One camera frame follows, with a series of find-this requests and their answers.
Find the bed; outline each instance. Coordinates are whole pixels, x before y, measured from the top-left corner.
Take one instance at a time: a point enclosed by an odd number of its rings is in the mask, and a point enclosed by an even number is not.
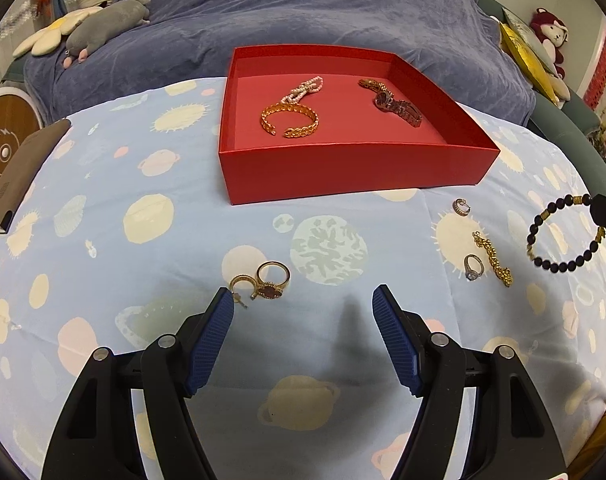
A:
[[[276,301],[239,289],[249,308],[237,306],[209,384],[188,404],[219,478],[390,478],[419,401],[398,383],[372,318],[381,283],[462,346],[515,348],[569,463],[606,410],[606,240],[574,273],[529,261],[534,215],[586,191],[560,150],[465,107],[501,149],[477,186],[230,206],[217,157],[224,88],[224,78],[186,80],[71,115],[0,236],[0,440],[23,471],[38,478],[97,346],[144,348],[266,260],[285,263],[291,285]],[[452,210],[457,198],[468,217]],[[557,261],[595,235],[578,206],[553,220],[536,249]],[[475,230],[512,270],[510,288]],[[470,253],[487,269],[474,282],[463,274]],[[134,405],[159,480],[140,396]],[[448,479],[462,469],[471,409],[466,397]]]
[[[26,85],[46,122],[189,78],[225,76],[235,46],[342,44],[393,52],[452,98],[527,124],[534,91],[499,48],[477,0],[152,0],[137,27],[64,70],[64,46],[29,55]]]

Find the gold ring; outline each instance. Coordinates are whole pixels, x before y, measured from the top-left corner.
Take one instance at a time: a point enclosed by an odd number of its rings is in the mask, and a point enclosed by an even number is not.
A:
[[[282,283],[264,282],[260,278],[260,272],[265,267],[269,266],[280,267],[283,269],[285,271],[285,281]],[[256,269],[256,282],[258,286],[256,288],[254,298],[256,297],[256,294],[266,298],[267,300],[276,300],[276,298],[280,298],[283,295],[283,290],[286,286],[288,286],[289,279],[291,277],[292,275],[289,272],[289,269],[284,264],[280,262],[265,262],[258,269]]]
[[[464,198],[457,198],[456,200],[454,200],[452,207],[454,208],[454,212],[457,215],[461,215],[461,216],[469,215],[469,212],[472,210],[472,208],[467,205],[467,202],[465,201]]]
[[[250,296],[251,299],[256,298],[259,285],[256,282],[255,278],[248,276],[247,274],[240,274],[239,276],[234,276],[232,278],[232,281],[229,282],[229,290],[232,291],[232,296],[234,298],[234,302],[240,303],[245,308],[247,308],[247,305],[243,303],[243,300],[241,300],[241,295],[238,292],[234,292],[234,285],[236,285],[238,282],[249,282],[252,284],[254,290],[252,291],[252,295]]]
[[[472,269],[472,267],[469,266],[469,259],[470,258],[473,259],[473,260],[476,260],[478,262],[478,264],[481,266],[480,272],[477,272],[476,270]],[[470,282],[473,282],[474,280],[480,278],[483,275],[483,273],[485,272],[485,267],[483,267],[483,262],[475,254],[468,254],[465,257],[464,265],[465,265],[465,277]]]
[[[260,126],[271,135],[276,135],[276,128],[267,121],[267,117],[276,112],[296,112],[309,117],[313,121],[312,124],[308,124],[307,126],[288,128],[285,130],[283,137],[287,137],[288,139],[307,137],[308,135],[313,134],[318,128],[318,115],[311,108],[297,103],[276,103],[275,105],[265,108],[260,114]]]

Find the round wooden object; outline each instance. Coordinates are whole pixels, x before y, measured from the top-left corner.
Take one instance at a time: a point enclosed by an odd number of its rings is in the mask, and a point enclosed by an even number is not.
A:
[[[0,175],[25,138],[38,129],[38,117],[25,99],[0,95]]]

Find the blue gripper pad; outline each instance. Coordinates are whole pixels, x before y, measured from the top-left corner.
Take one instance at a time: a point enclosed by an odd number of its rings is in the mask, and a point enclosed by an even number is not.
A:
[[[185,381],[185,387],[191,395],[207,384],[209,375],[212,373],[212,368],[234,317],[232,293],[227,291],[210,308],[212,311],[207,324],[192,348],[192,370]]]
[[[394,308],[380,286],[372,295],[372,310],[398,380],[403,386],[407,386],[413,395],[416,395],[422,388],[422,381],[419,377],[419,359],[399,319],[399,316],[404,316],[403,311],[398,306],[396,309]]]

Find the red plush doll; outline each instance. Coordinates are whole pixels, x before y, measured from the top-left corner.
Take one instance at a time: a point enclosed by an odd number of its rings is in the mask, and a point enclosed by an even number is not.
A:
[[[568,31],[565,24],[555,15],[542,7],[536,10],[529,26],[534,30],[537,38],[543,43],[545,51],[556,67],[561,79],[565,78],[565,70],[559,65],[564,57],[559,48],[567,41]]]

